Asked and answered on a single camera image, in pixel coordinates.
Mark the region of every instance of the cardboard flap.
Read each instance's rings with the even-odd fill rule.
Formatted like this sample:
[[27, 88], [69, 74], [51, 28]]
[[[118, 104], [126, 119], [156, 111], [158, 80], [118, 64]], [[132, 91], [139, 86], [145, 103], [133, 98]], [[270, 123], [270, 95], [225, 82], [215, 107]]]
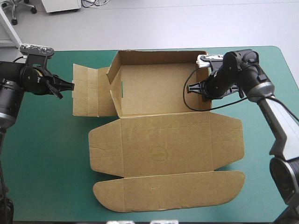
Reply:
[[242, 122], [239, 119], [210, 113], [213, 166], [218, 169], [244, 157]]
[[132, 177], [98, 182], [96, 198], [118, 212], [168, 210], [219, 205], [235, 198], [243, 187], [240, 171]]
[[240, 120], [210, 112], [121, 118], [89, 144], [93, 170], [123, 177], [212, 171], [244, 155]]
[[107, 70], [108, 68], [92, 69], [73, 65], [75, 84], [73, 115], [89, 117], [116, 115], [106, 76]]
[[120, 119], [90, 131], [89, 153], [94, 171], [124, 176]]

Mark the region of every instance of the cardboard box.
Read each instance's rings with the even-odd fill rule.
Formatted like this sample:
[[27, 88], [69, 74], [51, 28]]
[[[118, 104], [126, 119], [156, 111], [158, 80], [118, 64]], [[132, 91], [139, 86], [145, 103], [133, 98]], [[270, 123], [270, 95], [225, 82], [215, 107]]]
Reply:
[[[89, 133], [92, 169], [123, 177], [94, 185], [105, 207], [131, 212], [210, 206], [240, 192], [242, 172], [214, 170], [244, 156], [241, 121], [191, 112], [183, 103], [183, 85], [199, 54], [205, 52], [116, 54], [107, 77], [120, 119]], [[190, 83], [208, 74], [200, 69]], [[200, 95], [186, 96], [195, 108], [211, 107]]]

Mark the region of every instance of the white cabinet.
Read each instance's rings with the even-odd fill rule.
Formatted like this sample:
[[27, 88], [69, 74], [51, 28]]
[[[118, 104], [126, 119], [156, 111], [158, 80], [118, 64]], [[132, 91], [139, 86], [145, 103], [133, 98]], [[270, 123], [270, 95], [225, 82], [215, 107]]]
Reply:
[[42, 0], [47, 13], [81, 8], [81, 0]]

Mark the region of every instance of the chair leg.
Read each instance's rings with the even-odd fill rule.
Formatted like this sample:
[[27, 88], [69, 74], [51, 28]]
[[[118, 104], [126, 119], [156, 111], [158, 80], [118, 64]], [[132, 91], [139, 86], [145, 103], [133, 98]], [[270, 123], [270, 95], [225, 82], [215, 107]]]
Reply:
[[18, 4], [18, 6], [25, 6], [25, 7], [29, 7], [29, 8], [35, 8], [34, 5], [28, 5], [28, 4], [23, 4], [23, 3]]
[[13, 16], [13, 19], [16, 20], [17, 18], [15, 17], [15, 5], [13, 5], [11, 8], [11, 14]]

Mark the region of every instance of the cable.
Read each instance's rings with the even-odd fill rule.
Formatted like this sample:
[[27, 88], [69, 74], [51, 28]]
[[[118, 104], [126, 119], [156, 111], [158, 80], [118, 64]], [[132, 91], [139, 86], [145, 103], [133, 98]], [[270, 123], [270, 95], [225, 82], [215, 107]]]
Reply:
[[289, 114], [292, 115], [299, 122], [299, 118], [283, 102], [281, 102], [279, 99], [273, 98], [271, 96], [264, 97], [264, 98], [273, 100], [273, 101], [279, 103], [280, 105], [282, 105], [285, 108], [285, 110], [288, 111]]
[[20, 60], [20, 59], [22, 59], [22, 58], [23, 58], [23, 56], [22, 56], [22, 57], [18, 57], [18, 58], [16, 58], [16, 59], [14, 59], [13, 62], [16, 62], [16, 61], [18, 61], [18, 60]]
[[2, 171], [2, 165], [0, 161], [0, 179], [1, 179], [1, 187], [2, 187], [2, 195], [4, 200], [4, 224], [7, 224], [7, 202], [6, 202], [6, 192], [5, 192], [5, 185], [4, 185], [4, 177]]
[[[212, 111], [212, 110], [216, 110], [216, 109], [220, 109], [220, 108], [223, 108], [223, 107], [226, 107], [226, 106], [230, 106], [230, 105], [233, 105], [233, 104], [237, 104], [237, 103], [240, 103], [246, 99], [249, 99], [248, 97], [245, 97], [245, 98], [242, 98], [242, 99], [239, 99], [235, 102], [232, 102], [232, 103], [229, 103], [229, 104], [225, 104], [225, 105], [221, 105], [221, 106], [218, 106], [218, 107], [213, 107], [213, 108], [210, 108], [210, 109], [196, 109], [196, 108], [192, 108], [190, 107], [187, 102], [186, 102], [186, 98], [185, 98], [185, 89], [186, 89], [186, 86], [187, 86], [187, 83], [188, 81], [190, 80], [190, 78], [192, 77], [192, 75], [200, 68], [197, 68], [195, 69], [191, 74], [190, 76], [186, 79], [185, 81], [185, 84], [184, 84], [184, 88], [183, 88], [183, 101], [184, 101], [184, 104], [186, 105], [186, 107], [188, 107], [190, 110], [193, 110], [193, 111], [199, 111], [199, 112], [205, 112], [205, 111]], [[252, 95], [250, 98], [252, 97], [261, 97], [261, 99], [270, 99], [270, 100], [273, 100], [279, 104], [281, 104], [285, 109], [286, 111], [289, 112], [290, 115], [292, 115], [298, 122], [299, 122], [299, 118], [296, 117], [296, 115], [283, 103], [281, 102], [279, 99], [276, 99], [274, 97], [272, 97], [273, 95], [271, 96], [264, 96], [264, 95]]]
[[187, 102], [186, 102], [186, 99], [185, 99], [185, 89], [186, 89], [186, 86], [187, 86], [187, 83], [188, 81], [190, 80], [190, 78], [192, 77], [192, 75], [194, 74], [194, 72], [196, 72], [198, 69], [200, 68], [196, 68], [193, 72], [191, 72], [190, 76], [186, 79], [186, 82], [184, 84], [184, 88], [183, 88], [183, 100], [184, 100], [184, 104], [186, 105], [186, 107], [188, 107], [190, 110], [192, 111], [199, 111], [199, 112], [204, 112], [204, 111], [212, 111], [212, 110], [216, 110], [216, 109], [220, 109], [220, 108], [223, 108], [223, 107], [226, 107], [226, 106], [230, 106], [230, 105], [233, 105], [233, 104], [237, 104], [237, 103], [240, 103], [246, 99], [248, 99], [247, 97], [245, 98], [242, 98], [242, 99], [239, 99], [235, 102], [232, 102], [232, 103], [229, 103], [229, 104], [225, 104], [225, 105], [222, 105], [222, 106], [218, 106], [218, 107], [213, 107], [213, 108], [210, 108], [210, 109], [195, 109], [195, 108], [192, 108], [190, 107]]
[[105, 0], [104, 2], [101, 2], [100, 0], [94, 0], [94, 2], [89, 2], [88, 0], [81, 0], [82, 6], [84, 8], [100, 8], [102, 5], [105, 5], [109, 2], [110, 0]]

